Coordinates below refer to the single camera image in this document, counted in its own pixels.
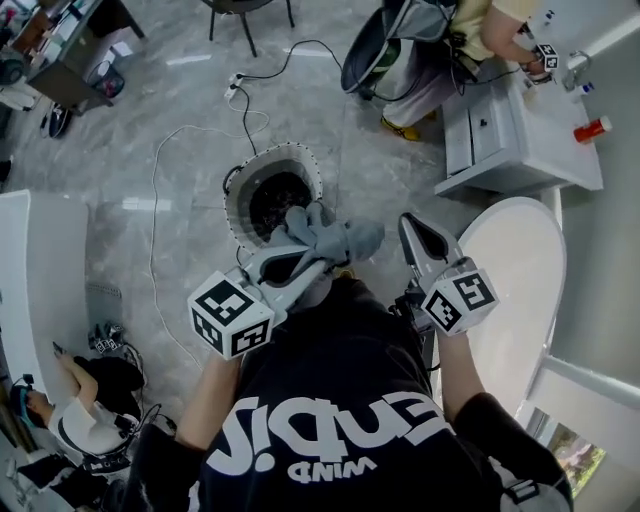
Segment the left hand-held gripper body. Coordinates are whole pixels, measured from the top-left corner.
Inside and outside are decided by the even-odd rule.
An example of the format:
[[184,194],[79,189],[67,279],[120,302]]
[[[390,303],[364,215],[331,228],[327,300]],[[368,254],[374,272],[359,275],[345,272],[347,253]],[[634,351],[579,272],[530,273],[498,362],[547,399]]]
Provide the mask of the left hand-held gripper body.
[[193,331],[225,360],[267,345],[277,313],[264,286],[285,281],[277,267],[264,276],[252,266],[214,272],[188,298]]

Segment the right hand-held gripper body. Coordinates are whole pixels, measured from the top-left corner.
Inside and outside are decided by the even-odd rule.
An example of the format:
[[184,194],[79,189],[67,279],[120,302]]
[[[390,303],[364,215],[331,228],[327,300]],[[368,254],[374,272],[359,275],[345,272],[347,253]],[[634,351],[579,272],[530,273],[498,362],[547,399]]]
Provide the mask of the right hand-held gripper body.
[[420,304],[435,328],[448,336],[463,333],[481,323],[499,304],[488,274],[473,259],[463,257],[439,274],[426,289]]

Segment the white woven laundry basket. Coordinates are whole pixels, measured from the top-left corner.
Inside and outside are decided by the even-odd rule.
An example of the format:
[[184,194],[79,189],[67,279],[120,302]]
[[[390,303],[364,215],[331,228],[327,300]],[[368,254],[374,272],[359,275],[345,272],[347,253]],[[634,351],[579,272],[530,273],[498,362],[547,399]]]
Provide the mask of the white woven laundry basket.
[[249,253],[270,239],[292,206],[323,196],[318,161],[300,143],[272,146],[232,168],[223,180],[224,210],[236,242]]

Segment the person's left forearm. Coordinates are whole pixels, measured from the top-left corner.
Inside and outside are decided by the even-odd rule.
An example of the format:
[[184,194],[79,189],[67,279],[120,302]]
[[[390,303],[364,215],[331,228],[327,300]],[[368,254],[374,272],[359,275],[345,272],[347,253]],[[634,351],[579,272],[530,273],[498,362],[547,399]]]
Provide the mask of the person's left forearm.
[[179,444],[195,450],[209,447],[235,403],[241,363],[241,358],[210,355],[178,422],[175,439]]

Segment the person's right forearm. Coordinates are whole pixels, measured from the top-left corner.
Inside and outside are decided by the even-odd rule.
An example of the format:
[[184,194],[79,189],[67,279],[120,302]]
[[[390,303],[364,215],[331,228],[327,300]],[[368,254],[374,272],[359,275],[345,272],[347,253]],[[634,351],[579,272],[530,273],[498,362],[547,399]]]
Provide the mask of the person's right forearm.
[[485,389],[478,375],[466,333],[437,332],[444,413],[451,422],[473,397]]

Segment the white bathtub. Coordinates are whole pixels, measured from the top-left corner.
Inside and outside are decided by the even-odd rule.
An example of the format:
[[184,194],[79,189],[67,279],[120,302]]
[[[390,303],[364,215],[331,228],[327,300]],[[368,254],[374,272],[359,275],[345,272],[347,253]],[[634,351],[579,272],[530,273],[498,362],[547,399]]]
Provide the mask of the white bathtub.
[[485,390],[512,416],[548,352],[566,275],[561,227],[541,202],[515,197],[479,215],[459,239],[484,269],[499,304],[468,331]]

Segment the person's black printed t-shirt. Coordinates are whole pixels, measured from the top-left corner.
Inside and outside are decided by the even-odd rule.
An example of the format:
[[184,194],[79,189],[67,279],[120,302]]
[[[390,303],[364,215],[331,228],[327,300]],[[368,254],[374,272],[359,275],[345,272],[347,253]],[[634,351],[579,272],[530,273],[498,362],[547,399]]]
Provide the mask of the person's black printed t-shirt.
[[572,498],[486,390],[447,419],[417,335],[356,279],[246,356],[206,450],[175,436],[145,430],[120,512],[500,512],[490,457],[519,479],[565,477]]

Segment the grey perforated panel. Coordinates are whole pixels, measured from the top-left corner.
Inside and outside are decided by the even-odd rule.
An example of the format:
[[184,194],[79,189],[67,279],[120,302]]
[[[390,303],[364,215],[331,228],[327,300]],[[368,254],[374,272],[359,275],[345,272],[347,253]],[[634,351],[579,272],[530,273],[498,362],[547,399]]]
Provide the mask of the grey perforated panel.
[[117,286],[88,282],[85,289],[88,322],[91,329],[106,323],[122,323],[122,293]]

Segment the spare hand-held gripper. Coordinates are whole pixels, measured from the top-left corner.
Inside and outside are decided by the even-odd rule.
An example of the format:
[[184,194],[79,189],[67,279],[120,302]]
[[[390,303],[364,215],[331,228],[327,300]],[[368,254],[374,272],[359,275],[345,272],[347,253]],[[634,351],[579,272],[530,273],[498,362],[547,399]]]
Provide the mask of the spare hand-held gripper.
[[88,335],[89,348],[100,355],[117,351],[125,344],[124,332],[124,327],[116,323],[96,324]]

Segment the white vanity cabinet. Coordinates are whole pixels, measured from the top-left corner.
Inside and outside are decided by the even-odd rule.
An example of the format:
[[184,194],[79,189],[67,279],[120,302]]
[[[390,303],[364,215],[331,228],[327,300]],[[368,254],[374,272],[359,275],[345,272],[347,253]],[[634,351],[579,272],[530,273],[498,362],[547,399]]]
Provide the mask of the white vanity cabinet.
[[594,144],[576,141],[583,104],[555,80],[534,84],[515,64],[483,63],[478,80],[442,106],[446,177],[439,196],[474,188],[505,196],[551,187],[603,187]]

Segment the white counter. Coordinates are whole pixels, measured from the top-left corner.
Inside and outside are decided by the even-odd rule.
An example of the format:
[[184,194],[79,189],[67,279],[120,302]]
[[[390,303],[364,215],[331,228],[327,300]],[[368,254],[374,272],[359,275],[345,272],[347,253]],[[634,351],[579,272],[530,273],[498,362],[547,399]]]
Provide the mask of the white counter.
[[0,194],[0,331],[12,380],[24,374],[53,401],[69,395],[54,346],[87,351],[88,207],[21,190]]

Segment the garden window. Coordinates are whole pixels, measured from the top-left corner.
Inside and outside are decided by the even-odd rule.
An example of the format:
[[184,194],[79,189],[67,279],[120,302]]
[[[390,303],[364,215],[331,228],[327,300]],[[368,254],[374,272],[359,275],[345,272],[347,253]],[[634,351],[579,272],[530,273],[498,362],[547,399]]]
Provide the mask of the garden window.
[[606,457],[605,450],[538,408],[534,409],[527,431],[554,454],[567,475],[573,498],[580,494]]

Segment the red bottle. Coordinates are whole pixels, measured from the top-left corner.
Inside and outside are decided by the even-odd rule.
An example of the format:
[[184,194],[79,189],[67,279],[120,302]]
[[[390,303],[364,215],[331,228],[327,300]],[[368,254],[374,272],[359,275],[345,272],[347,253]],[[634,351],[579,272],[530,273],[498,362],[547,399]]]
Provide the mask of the red bottle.
[[588,124],[576,128],[573,131],[575,140],[578,143],[586,144],[595,137],[610,132],[613,129],[612,123],[607,116],[601,116],[598,119],[590,121]]

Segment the dark green chair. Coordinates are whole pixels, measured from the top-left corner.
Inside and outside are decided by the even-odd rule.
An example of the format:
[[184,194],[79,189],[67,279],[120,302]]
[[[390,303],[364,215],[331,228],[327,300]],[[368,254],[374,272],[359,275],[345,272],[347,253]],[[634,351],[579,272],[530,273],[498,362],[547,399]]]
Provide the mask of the dark green chair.
[[347,94],[356,94],[361,100],[374,97],[385,102],[399,102],[417,87],[415,78],[406,90],[396,97],[376,93],[376,87],[396,62],[401,51],[397,31],[413,0],[382,0],[351,45],[341,72],[341,87]]

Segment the person's beige bag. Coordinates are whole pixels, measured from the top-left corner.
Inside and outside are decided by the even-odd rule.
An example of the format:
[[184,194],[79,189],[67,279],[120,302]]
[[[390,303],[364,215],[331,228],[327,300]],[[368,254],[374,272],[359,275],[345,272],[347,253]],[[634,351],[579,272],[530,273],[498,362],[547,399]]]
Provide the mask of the person's beige bag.
[[554,484],[519,479],[496,459],[489,461],[501,480],[500,512],[572,512],[572,498],[561,492],[565,477]]

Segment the chrome faucet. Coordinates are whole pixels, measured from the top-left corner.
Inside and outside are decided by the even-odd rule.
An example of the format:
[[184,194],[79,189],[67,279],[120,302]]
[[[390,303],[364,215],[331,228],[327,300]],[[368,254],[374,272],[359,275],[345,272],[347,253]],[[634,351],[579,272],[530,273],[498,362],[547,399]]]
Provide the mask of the chrome faucet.
[[567,71],[562,79],[562,84],[566,92],[573,91],[579,85],[581,76],[589,69],[591,61],[591,56],[582,50],[576,50],[569,54]]

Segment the black chair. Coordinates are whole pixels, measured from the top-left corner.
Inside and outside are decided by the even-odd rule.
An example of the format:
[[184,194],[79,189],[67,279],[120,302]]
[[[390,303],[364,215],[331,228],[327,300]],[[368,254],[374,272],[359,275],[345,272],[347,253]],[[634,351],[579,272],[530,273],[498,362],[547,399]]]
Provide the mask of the black chair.
[[209,10],[209,25],[208,25],[208,41],[210,43],[214,40],[214,29],[216,17],[223,17],[224,15],[231,15],[237,17],[241,22],[241,27],[246,41],[249,44],[251,55],[254,58],[258,57],[257,49],[254,39],[249,27],[247,14],[259,11],[275,0],[198,0],[205,5]]

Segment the dark desk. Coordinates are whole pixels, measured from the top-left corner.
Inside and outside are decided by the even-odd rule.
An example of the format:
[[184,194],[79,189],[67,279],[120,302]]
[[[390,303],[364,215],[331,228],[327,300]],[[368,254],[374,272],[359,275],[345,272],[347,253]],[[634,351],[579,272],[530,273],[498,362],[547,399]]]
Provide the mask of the dark desk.
[[133,36],[146,38],[124,0],[0,0],[0,102],[30,111],[47,98],[76,115],[111,107],[105,81]]

